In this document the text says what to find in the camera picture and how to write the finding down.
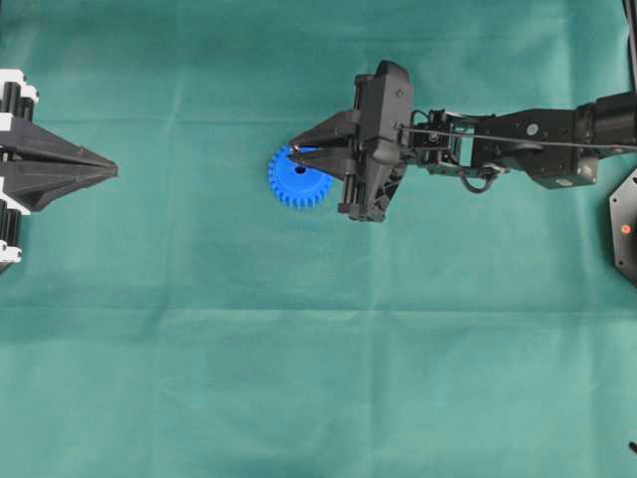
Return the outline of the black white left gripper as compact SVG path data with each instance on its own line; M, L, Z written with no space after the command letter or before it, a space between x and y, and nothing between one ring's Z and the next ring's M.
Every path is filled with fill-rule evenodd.
M117 165L31 122L38 90L1 70L1 272L22 260L21 220L51 202L117 176ZM57 162L16 161L19 156Z

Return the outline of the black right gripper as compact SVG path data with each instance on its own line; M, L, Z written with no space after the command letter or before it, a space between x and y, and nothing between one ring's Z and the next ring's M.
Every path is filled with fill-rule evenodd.
M406 171L401 158L409 138L414 87L408 72L382 61L373 75L355 79L354 110L339 112L298 134L290 146L331 147L354 137L347 148L292 150L289 160L344 180L338 211L358 222L381 222Z

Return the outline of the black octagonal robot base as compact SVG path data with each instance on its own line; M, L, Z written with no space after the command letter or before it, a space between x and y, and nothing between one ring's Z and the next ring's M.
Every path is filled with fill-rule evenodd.
M636 286L636 170L626 176L608 199L616 269Z

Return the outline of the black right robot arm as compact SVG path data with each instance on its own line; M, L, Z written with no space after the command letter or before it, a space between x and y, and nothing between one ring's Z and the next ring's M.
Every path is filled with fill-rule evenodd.
M290 161L342 181L338 211L353 221L383 221L409 166L457 178L474 194L512 170L559 189L594 184L599 160L636 149L633 93L574 110L502 116L438 110L418 121L414 87L399 65L383 61L354 84L351 109L289 142Z

